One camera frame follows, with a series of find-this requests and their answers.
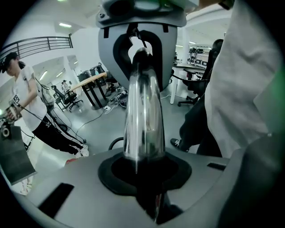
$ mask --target floor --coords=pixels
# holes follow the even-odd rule
[[[192,105],[182,105],[181,107],[177,106],[178,101],[185,100],[184,98],[175,97],[174,104],[170,104],[170,96],[172,90],[172,84],[170,84],[161,94],[161,105],[163,110],[163,123],[164,123],[164,132],[165,132],[165,144],[166,147],[172,147],[170,144],[171,138],[180,138],[179,137],[179,128],[184,122],[185,114],[191,109]],[[183,96],[186,97],[185,91],[186,86],[183,84],[178,85],[177,91],[182,91]],[[95,89],[97,95],[100,94],[98,88]],[[79,137],[87,140],[87,145],[89,147],[90,155],[96,153],[102,153],[108,150],[109,145],[113,140],[118,137],[123,137],[124,124],[125,124],[125,110],[118,106],[114,108],[110,113],[104,114],[105,110],[92,110],[91,104],[87,99],[84,92],[78,97],[78,99],[83,100],[83,103],[80,102],[80,106],[74,107],[72,112],[65,110],[64,113],[66,117],[72,123],[72,129],[74,132],[77,132],[78,139],[82,140]],[[66,160],[74,158],[73,155],[70,155],[65,152],[54,150],[48,145],[41,143],[40,140],[36,139],[28,155],[32,161],[32,164],[37,171],[37,174],[33,178],[33,186],[40,183],[48,175],[58,170],[59,168],[64,167]],[[122,147],[123,142],[118,142],[114,148]],[[192,153],[195,153],[197,147],[191,148]]]

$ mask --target gray floor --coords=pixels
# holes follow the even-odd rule
[[[162,98],[171,94],[171,86],[172,84],[170,84],[169,87],[167,87],[161,93]],[[98,88],[95,89],[95,93],[97,94],[99,99],[102,98],[100,97],[101,95]],[[115,94],[116,92],[112,93],[112,95],[108,98],[112,98]],[[170,98],[171,97],[168,96],[166,98],[161,99],[166,147],[172,147],[172,145],[170,144],[171,138],[180,138],[179,128],[184,122],[185,114],[192,107],[192,105],[182,105],[181,107],[178,107],[178,101],[185,100],[178,96],[175,97],[174,104],[171,105]],[[105,112],[105,110],[103,109],[92,110],[91,104],[84,92],[81,94],[79,99],[83,100],[83,103],[79,103],[79,108],[75,106],[72,109],[71,113],[68,110],[64,111],[67,118],[72,122],[72,129],[74,130],[74,132],[77,132],[77,130],[84,123],[97,118],[103,112]],[[88,124],[85,124],[83,127],[80,128],[77,134],[78,136],[87,140],[90,155],[101,153],[108,150],[109,145],[114,139],[118,137],[123,137],[124,123],[125,110],[121,106],[118,106],[114,108],[110,113],[103,113],[98,119],[91,121]],[[117,147],[122,147],[122,141],[118,142],[114,146],[114,148]],[[65,152],[54,150],[49,146],[45,145],[45,151],[41,153],[35,166],[35,169],[38,174],[34,178],[33,185],[41,182],[52,172],[63,167],[65,165],[65,161],[71,158],[74,158],[74,156]]]

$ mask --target sneaker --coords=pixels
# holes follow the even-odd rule
[[[82,154],[83,157],[88,157],[89,156],[88,146],[83,145],[83,148],[80,150],[80,153]]]
[[[75,155],[75,157],[78,159],[78,158],[81,158],[82,157],[82,154],[80,152],[77,152],[77,154]]]
[[[170,140],[170,143],[171,143],[173,146],[175,146],[176,148],[178,148],[179,150],[181,150],[181,151],[184,151],[184,152],[188,152],[188,151],[189,151],[189,149],[187,149],[187,150],[181,149],[181,148],[179,147],[180,140],[178,140],[178,139],[176,139],[176,138],[172,138],[172,139]]]

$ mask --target black sneaker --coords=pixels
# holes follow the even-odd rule
[[[187,149],[187,150],[181,149],[181,148],[179,147],[180,140],[178,140],[178,139],[176,139],[176,138],[172,138],[172,139],[170,140],[170,143],[171,143],[174,147],[178,148],[178,149],[181,150],[181,151],[184,151],[184,152],[188,152],[188,151],[189,151],[189,149]]]

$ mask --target white stripe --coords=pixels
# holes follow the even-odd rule
[[[84,146],[84,144],[81,144],[81,142],[79,142],[79,141],[76,140],[75,138],[68,136],[68,135],[53,121],[53,119],[50,117],[50,115],[46,114],[46,117],[49,119],[49,121],[52,123],[52,125],[53,125],[54,127],[56,127],[56,128],[60,131],[60,133],[61,133],[65,138],[67,138],[67,139],[69,139],[69,140],[71,140],[71,141],[73,141],[73,142],[79,144],[80,146]]]

